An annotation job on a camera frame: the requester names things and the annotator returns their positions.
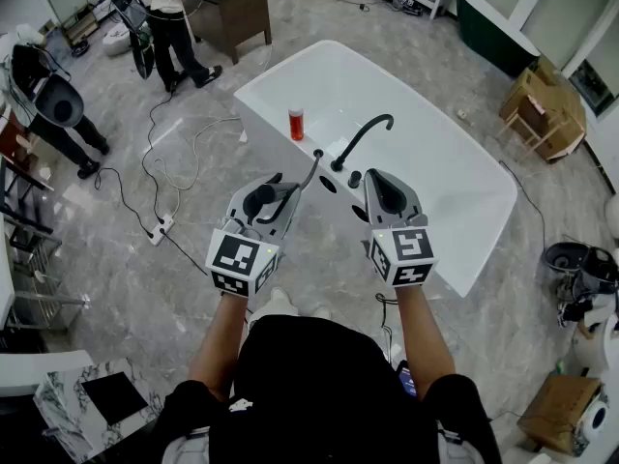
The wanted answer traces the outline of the person's black shirt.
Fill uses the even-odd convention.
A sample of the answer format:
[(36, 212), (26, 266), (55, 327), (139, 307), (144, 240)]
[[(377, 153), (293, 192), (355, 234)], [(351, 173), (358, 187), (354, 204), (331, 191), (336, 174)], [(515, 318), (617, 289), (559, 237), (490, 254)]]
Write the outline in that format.
[(269, 315), (240, 351), (234, 394), (196, 381), (166, 398), (147, 464), (501, 464), (475, 384), (451, 374), (410, 395), (369, 337)]

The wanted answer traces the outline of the dark wooden desk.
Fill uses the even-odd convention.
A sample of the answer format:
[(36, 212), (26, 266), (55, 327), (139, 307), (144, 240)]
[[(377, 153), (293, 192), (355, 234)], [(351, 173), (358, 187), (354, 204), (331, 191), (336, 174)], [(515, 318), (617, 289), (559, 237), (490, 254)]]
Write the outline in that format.
[(182, 0), (194, 38), (212, 45), (233, 65), (239, 63), (237, 46), (264, 35), (272, 43), (268, 0)]

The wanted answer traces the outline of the black curved faucet spout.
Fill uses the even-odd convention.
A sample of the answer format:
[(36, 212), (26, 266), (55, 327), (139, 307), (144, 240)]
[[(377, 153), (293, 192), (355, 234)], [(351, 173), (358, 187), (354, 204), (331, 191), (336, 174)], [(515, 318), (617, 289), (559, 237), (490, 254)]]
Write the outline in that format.
[(343, 169), (343, 165), (344, 162), (346, 161), (346, 159), (348, 158), (348, 156), (351, 154), (351, 152), (353, 151), (353, 149), (357, 146), (357, 144), (361, 141), (361, 139), (367, 134), (367, 132), (372, 129), (373, 127), (375, 127), (376, 125), (385, 122), (386, 123), (386, 130), (390, 131), (394, 125), (394, 116), (391, 114), (381, 114), (381, 115), (377, 115), (374, 118), (370, 119), (369, 121), (367, 121), (355, 134), (355, 136), (352, 138), (352, 140), (347, 144), (347, 146), (345, 147), (345, 149), (342, 151), (342, 153), (331, 162), (331, 169), (334, 172), (341, 172), (341, 170)]

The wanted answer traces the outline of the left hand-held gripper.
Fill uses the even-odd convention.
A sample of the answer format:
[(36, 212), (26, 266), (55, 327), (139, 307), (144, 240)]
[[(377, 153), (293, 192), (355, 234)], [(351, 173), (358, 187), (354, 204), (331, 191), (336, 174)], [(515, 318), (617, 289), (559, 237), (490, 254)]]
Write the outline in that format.
[[(222, 292), (253, 298), (277, 270), (283, 237), (301, 198), (299, 184), (275, 184), (281, 179), (281, 172), (262, 176), (233, 194), (222, 229), (212, 235), (205, 263), (214, 286)], [(273, 184), (278, 206), (272, 223), (255, 221), (251, 226), (264, 206), (254, 195), (263, 184)]]

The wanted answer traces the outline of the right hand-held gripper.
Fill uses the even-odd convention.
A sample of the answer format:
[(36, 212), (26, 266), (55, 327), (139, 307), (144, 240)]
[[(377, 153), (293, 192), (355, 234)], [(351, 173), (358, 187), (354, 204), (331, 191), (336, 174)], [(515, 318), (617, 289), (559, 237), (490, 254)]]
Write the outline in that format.
[[(388, 172), (365, 174), (368, 259), (394, 288), (424, 284), (438, 263), (429, 240), (428, 218), (413, 188)], [(407, 218), (392, 221), (392, 216)]]

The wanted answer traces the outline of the white power strip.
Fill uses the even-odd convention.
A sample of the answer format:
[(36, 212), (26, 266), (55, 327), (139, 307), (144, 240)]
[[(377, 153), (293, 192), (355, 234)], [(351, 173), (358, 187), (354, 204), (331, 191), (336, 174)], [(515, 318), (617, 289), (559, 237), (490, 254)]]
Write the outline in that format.
[(152, 230), (148, 232), (148, 239), (150, 243), (154, 247), (157, 247), (173, 225), (174, 219), (171, 214), (165, 214), (162, 218), (162, 222), (158, 223)]

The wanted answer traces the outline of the marble countertop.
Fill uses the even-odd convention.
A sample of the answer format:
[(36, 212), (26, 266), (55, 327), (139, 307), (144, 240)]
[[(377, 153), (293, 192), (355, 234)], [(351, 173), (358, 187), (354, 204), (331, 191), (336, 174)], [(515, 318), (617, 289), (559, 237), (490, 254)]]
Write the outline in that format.
[[(81, 383), (119, 372), (129, 377), (148, 406), (109, 425)], [(154, 421), (163, 407), (161, 393), (129, 358), (49, 372), (37, 388), (34, 402), (49, 432), (75, 464), (83, 464), (132, 436)]]

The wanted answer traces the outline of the white bathtub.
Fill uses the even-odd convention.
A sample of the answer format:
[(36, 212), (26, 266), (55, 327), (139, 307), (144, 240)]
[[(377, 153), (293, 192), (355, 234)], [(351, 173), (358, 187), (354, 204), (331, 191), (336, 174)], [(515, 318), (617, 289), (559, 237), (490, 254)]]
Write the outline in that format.
[[(303, 198), (351, 244), (366, 236), (365, 196), (350, 188), (355, 170), (378, 169), (417, 193), (438, 263), (425, 285), (431, 299), (465, 297), (482, 272), (516, 202), (498, 162), (431, 102), (361, 54), (321, 41), (235, 93), (251, 148), (272, 172), (307, 182)], [(304, 110), (304, 139), (290, 137), (289, 108)], [(381, 114), (344, 162), (331, 169), (357, 131)], [(317, 159), (313, 151), (321, 149)]]

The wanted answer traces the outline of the black square panel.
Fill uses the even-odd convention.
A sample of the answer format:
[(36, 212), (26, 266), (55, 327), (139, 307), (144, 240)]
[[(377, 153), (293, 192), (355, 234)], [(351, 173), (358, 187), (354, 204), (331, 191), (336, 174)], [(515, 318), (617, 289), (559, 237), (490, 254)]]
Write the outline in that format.
[(123, 421), (148, 406), (124, 372), (82, 382), (81, 386), (109, 425)]

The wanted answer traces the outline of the person's right forearm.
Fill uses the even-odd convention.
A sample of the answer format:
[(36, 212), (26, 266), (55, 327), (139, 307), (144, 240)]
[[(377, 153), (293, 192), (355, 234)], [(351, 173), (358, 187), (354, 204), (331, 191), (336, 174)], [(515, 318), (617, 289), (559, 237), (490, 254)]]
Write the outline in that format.
[(395, 291), (409, 371), (423, 399), (436, 380), (456, 373), (455, 363), (423, 289), (408, 286)]

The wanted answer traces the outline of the small cardboard box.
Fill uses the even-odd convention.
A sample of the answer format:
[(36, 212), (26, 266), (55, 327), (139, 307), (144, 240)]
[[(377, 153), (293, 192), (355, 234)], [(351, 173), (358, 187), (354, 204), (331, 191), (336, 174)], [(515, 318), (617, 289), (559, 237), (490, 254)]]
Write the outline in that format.
[(549, 374), (517, 426), (542, 447), (580, 456), (584, 444), (576, 438), (578, 423), (602, 387), (602, 381), (596, 378)]

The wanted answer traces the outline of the person's left forearm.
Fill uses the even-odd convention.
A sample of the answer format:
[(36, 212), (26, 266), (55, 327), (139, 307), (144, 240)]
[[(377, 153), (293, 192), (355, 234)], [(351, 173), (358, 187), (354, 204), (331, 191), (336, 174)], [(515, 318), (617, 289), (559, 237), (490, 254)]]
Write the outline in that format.
[(243, 336), (248, 300), (221, 295), (216, 313), (193, 357), (189, 379), (202, 383), (220, 402), (231, 392)]

